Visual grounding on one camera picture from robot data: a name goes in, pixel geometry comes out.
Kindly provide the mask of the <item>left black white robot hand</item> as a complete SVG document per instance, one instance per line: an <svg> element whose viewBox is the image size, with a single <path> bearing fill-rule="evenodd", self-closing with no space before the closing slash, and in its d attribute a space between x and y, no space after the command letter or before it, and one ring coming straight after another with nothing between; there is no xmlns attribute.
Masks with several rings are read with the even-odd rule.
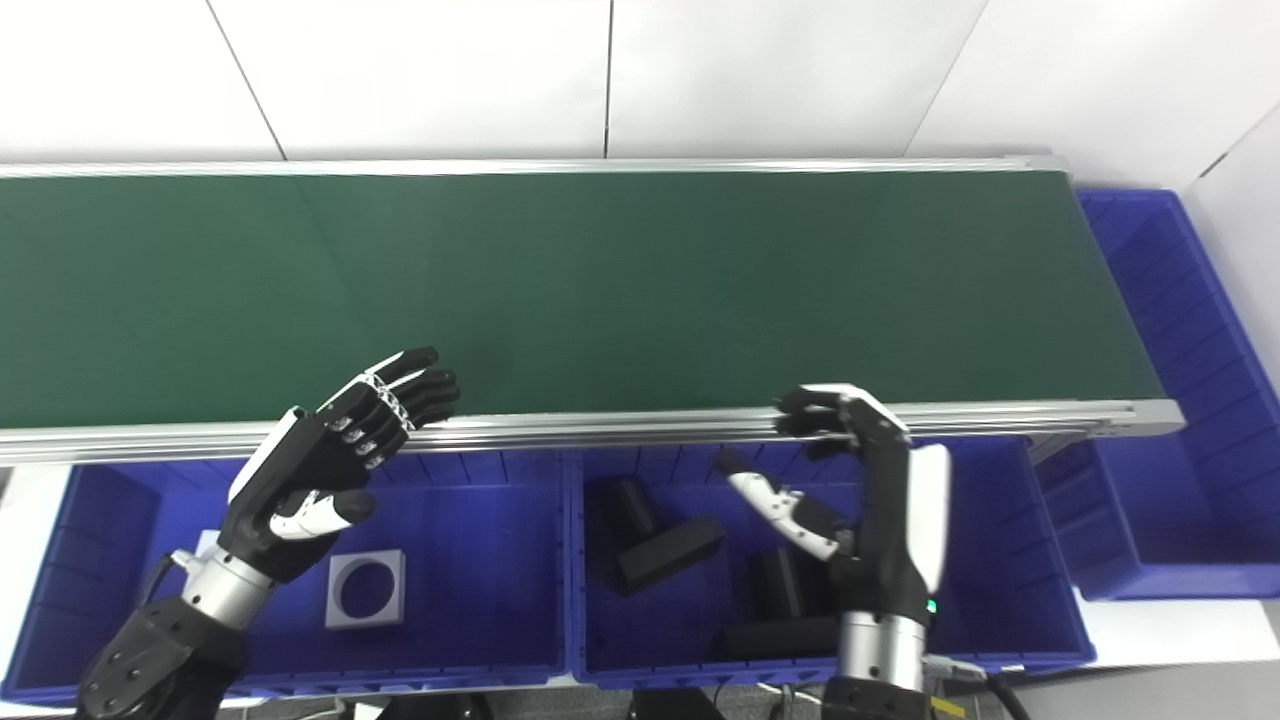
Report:
<svg viewBox="0 0 1280 720"><path fill-rule="evenodd" d="M370 519L371 474L410 434L449 419L460 401L433 347L370 366L315 411L292 407L233 482L218 544L276 584L319 564L340 532Z"/></svg>

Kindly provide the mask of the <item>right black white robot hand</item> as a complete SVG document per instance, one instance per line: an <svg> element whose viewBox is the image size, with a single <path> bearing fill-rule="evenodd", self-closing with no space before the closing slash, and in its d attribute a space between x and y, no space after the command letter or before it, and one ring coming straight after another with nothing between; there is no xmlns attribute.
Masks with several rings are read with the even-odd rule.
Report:
<svg viewBox="0 0 1280 720"><path fill-rule="evenodd" d="M858 461L856 518L764 473L737 450L721 450L714 469L778 534L827 565L842 611L925 625L947 553L950 448L919 445L905 421L854 384L801 386L776 410L774 429L804 441L809 459Z"/></svg>

